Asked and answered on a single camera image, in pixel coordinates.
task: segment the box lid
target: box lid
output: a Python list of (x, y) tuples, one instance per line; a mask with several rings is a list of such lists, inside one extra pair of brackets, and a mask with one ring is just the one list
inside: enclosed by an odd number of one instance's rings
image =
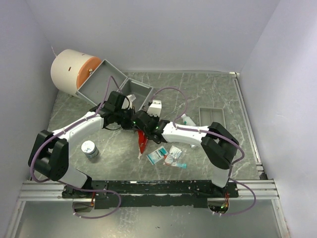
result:
[[(121, 87), (124, 81), (128, 78), (124, 73), (114, 67), (107, 60), (103, 60), (102, 63), (77, 90), (76, 95), (93, 106), (98, 105), (105, 96), (106, 87), (110, 76), (114, 77), (119, 87)], [(117, 86), (113, 80), (111, 80), (106, 100), (108, 99), (110, 92), (117, 90)]]

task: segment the red object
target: red object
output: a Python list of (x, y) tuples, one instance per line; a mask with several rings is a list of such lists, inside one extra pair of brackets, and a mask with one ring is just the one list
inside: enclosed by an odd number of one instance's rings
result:
[(138, 134), (139, 134), (139, 148), (140, 148), (141, 154), (143, 154), (145, 147), (147, 145), (148, 139), (145, 137), (143, 131), (138, 130)]

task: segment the open box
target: open box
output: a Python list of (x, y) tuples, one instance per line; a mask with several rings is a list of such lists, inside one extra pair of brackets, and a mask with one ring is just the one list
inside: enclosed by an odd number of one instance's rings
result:
[[(76, 95), (93, 106), (98, 105), (105, 96), (106, 86), (111, 75), (125, 96), (129, 94), (135, 95), (136, 99), (133, 101), (135, 111), (139, 111), (143, 106), (146, 106), (148, 100), (150, 100), (154, 94), (153, 87), (128, 78), (107, 60), (103, 60), (77, 90)], [(112, 80), (109, 85), (106, 100), (111, 91), (118, 91), (117, 86)]]

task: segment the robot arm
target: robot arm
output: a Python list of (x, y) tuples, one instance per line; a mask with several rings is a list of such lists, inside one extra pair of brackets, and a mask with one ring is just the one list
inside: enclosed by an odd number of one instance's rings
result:
[[(97, 108), (98, 106), (92, 108), (82, 118), (93, 115)], [(87, 135), (116, 122), (123, 129), (143, 131), (148, 139), (157, 144), (161, 142), (181, 142), (202, 147), (213, 164), (212, 182), (218, 187), (225, 187), (228, 182), (230, 165), (237, 149), (224, 140), (220, 139), (219, 142), (216, 142), (217, 137), (207, 133), (180, 130), (175, 128), (173, 123), (168, 120), (159, 120), (160, 110), (160, 101), (153, 101), (147, 112), (138, 111), (135, 113), (129, 98), (113, 91), (95, 117), (73, 127), (44, 147), (36, 159), (34, 168), (53, 181), (59, 180), (74, 187), (90, 189), (91, 177), (69, 165), (69, 150)], [(238, 141), (221, 124), (216, 122), (211, 126), (182, 125), (181, 127), (216, 132), (238, 144)], [(29, 166), (39, 147), (54, 134), (61, 131), (64, 131), (64, 128), (53, 132), (43, 130), (38, 134), (29, 159)]]

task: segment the white lid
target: white lid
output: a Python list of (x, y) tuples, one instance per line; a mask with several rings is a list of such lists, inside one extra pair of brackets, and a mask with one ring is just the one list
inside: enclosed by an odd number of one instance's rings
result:
[(91, 140), (87, 140), (85, 141), (82, 145), (81, 145), (81, 150), (85, 153), (85, 154), (90, 154), (94, 151), (95, 149), (95, 144), (94, 142), (92, 142)]

